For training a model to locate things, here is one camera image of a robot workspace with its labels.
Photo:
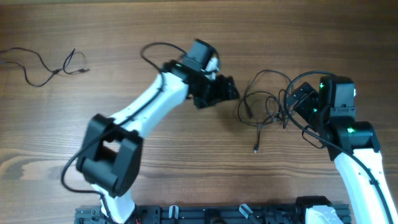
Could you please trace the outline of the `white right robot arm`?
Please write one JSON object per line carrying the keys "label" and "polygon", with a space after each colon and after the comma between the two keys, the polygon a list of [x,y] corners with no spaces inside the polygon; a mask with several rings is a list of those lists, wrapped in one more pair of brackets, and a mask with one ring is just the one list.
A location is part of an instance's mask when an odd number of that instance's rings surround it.
{"label": "white right robot arm", "polygon": [[288,118],[327,148],[340,173],[358,223],[397,223],[397,210],[384,176],[381,146],[371,123],[356,120],[355,84],[349,77],[320,71],[319,89],[292,80],[283,107],[307,126]]}

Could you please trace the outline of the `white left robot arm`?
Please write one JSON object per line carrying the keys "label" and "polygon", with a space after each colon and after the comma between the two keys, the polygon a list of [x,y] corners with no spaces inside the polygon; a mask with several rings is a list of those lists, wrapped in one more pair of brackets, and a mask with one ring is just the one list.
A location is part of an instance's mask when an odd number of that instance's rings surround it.
{"label": "white left robot arm", "polygon": [[135,210],[130,188],[141,166],[143,143],[175,107],[188,98],[197,109],[236,100],[232,77],[219,73],[220,56],[210,44],[197,39],[180,60],[156,68],[152,85],[123,110],[89,122],[76,169],[99,195],[99,215],[105,223],[128,223]]}

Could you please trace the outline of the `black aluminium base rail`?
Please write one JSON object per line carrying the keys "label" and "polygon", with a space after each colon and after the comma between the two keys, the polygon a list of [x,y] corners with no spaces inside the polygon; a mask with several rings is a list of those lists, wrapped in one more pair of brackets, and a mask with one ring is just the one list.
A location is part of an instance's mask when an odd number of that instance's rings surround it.
{"label": "black aluminium base rail", "polygon": [[[254,218],[259,223],[304,223],[304,209],[295,204],[251,206]],[[232,207],[180,207],[177,216],[169,214],[169,207],[139,206],[128,223],[167,224],[167,223],[251,223],[237,206]],[[78,208],[75,211],[75,224],[107,223],[108,219],[99,206]]]}

